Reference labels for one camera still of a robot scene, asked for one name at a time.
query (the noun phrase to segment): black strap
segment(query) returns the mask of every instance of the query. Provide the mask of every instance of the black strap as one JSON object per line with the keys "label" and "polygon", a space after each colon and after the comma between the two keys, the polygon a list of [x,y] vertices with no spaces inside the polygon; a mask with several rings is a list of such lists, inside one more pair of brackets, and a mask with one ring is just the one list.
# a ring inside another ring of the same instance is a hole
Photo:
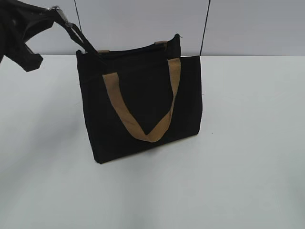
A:
{"label": "black strap", "polygon": [[43,58],[39,54],[34,54],[23,41],[21,35],[15,29],[9,13],[0,8],[0,22],[3,23],[6,37],[5,47],[2,54],[19,64],[25,71],[33,71],[40,67]]}
{"label": "black strap", "polygon": [[98,60],[103,64],[106,64],[101,55],[96,51],[96,49],[91,45],[87,38],[83,35],[77,25],[68,22],[64,17],[61,9],[54,8],[46,11],[46,14],[49,15],[57,24],[63,27],[70,38],[79,44],[86,52],[93,54]]}

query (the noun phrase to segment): white surface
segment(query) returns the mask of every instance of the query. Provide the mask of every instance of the white surface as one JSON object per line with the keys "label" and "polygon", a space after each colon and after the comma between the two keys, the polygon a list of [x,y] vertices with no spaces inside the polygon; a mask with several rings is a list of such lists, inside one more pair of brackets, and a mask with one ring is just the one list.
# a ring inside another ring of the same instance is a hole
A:
{"label": "white surface", "polygon": [[75,56],[4,59],[0,228],[304,228],[304,61],[203,57],[199,135],[99,165]]}
{"label": "white surface", "polygon": [[304,56],[304,8],[303,0],[212,0],[203,53]]}

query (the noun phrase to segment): black object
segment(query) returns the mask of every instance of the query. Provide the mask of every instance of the black object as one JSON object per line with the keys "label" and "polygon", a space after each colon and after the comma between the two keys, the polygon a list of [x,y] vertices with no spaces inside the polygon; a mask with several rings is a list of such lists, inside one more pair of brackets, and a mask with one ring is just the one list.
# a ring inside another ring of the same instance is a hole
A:
{"label": "black object", "polygon": [[199,132],[200,57],[180,57],[178,34],[139,49],[98,52],[58,7],[40,14],[61,25],[86,50],[77,51],[77,66],[85,123],[98,163]]}
{"label": "black object", "polygon": [[42,62],[42,57],[34,54],[25,42],[52,27],[54,20],[45,14],[46,11],[16,0],[0,0],[0,40],[6,37],[0,55],[6,55],[27,72],[38,69]]}

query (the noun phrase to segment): white wall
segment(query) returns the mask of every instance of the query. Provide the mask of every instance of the white wall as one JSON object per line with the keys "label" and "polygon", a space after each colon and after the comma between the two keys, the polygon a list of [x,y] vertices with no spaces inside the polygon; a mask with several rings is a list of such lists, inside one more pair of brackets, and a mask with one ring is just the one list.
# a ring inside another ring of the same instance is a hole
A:
{"label": "white wall", "polygon": [[[27,0],[59,5],[78,24],[73,0]],[[184,55],[198,55],[208,0],[87,0],[77,1],[84,34],[96,49],[123,50],[171,39],[179,33]],[[79,46],[58,25],[29,41],[41,54],[75,54]]]}
{"label": "white wall", "polygon": [[212,0],[204,55],[305,55],[305,1]]}
{"label": "white wall", "polygon": [[[60,5],[77,23],[73,0]],[[181,34],[184,55],[200,50],[208,0],[78,0],[82,28],[97,49],[130,49]],[[203,55],[305,55],[305,1],[212,0]],[[55,25],[29,41],[41,54],[74,54],[79,46]]]}

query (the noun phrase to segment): metal buckle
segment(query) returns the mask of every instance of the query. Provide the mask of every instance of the metal buckle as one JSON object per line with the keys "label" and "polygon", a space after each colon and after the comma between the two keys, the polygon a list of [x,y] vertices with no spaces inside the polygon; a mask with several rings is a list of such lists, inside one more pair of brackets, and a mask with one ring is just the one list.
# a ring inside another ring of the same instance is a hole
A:
{"label": "metal buckle", "polygon": [[63,13],[62,9],[59,6],[52,6],[49,7],[48,10],[56,10],[58,12],[58,14],[60,15],[60,17],[63,19],[63,21],[65,22],[65,25],[67,27],[72,28],[72,23],[69,22],[68,18],[66,17],[66,15]]}

